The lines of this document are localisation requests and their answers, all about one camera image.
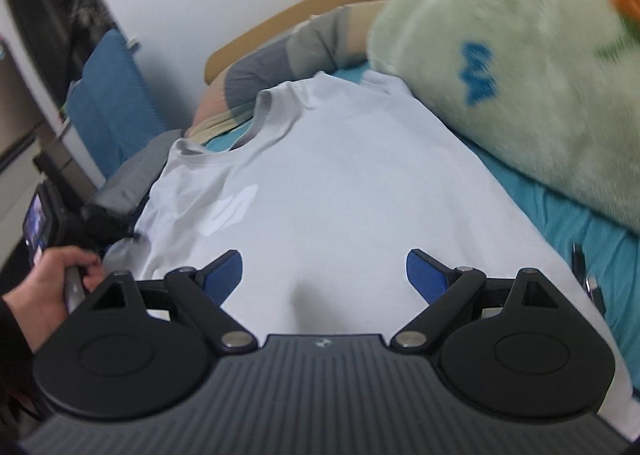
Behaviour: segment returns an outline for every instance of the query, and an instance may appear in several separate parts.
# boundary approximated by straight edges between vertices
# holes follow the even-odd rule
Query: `silver screw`
[[[396,342],[406,349],[421,347],[427,342],[427,336],[417,330],[405,330],[396,336]]]
[[[253,341],[249,332],[244,330],[233,330],[222,335],[222,343],[230,349],[241,349]]]

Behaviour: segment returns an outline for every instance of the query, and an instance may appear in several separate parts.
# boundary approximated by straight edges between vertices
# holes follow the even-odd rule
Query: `human hand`
[[[100,257],[79,247],[45,250],[29,276],[2,298],[13,313],[33,352],[68,317],[64,302],[65,269],[84,267],[82,283],[93,292],[104,279]]]

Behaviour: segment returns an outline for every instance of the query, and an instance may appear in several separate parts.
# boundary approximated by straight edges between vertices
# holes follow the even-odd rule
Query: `blanket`
[[[640,0],[391,0],[367,54],[503,162],[640,232]]]

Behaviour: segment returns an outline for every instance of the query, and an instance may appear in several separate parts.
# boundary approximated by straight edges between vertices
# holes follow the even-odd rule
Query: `bed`
[[[244,56],[251,57],[256,49],[259,53],[260,49],[268,48],[274,38],[277,40],[278,35],[288,34],[292,27],[301,24],[310,16],[351,3],[375,1],[377,0],[305,0],[212,54],[205,69],[206,82],[212,83],[212,90],[215,90],[216,81],[220,82],[222,79],[218,86],[224,90],[225,74],[232,64],[242,61]],[[268,63],[268,56],[262,56],[260,59],[263,60],[263,65]],[[348,66],[338,67],[340,64],[344,65],[344,62],[333,63],[328,71],[352,82],[359,82],[368,68],[362,57],[347,61]],[[307,70],[306,76],[313,75],[316,70]],[[243,80],[255,80],[255,77],[251,76],[251,70],[245,70],[236,88],[245,85],[242,83]],[[282,78],[267,78],[265,86],[268,86],[269,81],[280,82],[280,79]],[[210,151],[223,152],[249,127],[252,103],[251,99],[244,100],[240,105],[227,103],[225,99],[221,101],[220,97],[224,98],[224,92],[220,91],[216,96],[218,97],[214,103],[218,104],[216,109],[219,117],[215,119],[213,127],[209,125],[206,128],[209,136],[200,136],[200,141]],[[516,172],[474,143],[465,139],[462,141],[482,160],[545,240],[567,262],[570,262],[572,245],[582,244],[588,274],[598,280],[604,294],[607,324],[628,364],[634,385],[640,387],[640,289],[636,283],[636,279],[640,278],[638,236]]]

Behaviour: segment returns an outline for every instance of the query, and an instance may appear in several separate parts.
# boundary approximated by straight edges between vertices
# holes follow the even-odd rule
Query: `black sleeve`
[[[29,395],[33,355],[9,307],[0,298],[0,388]]]

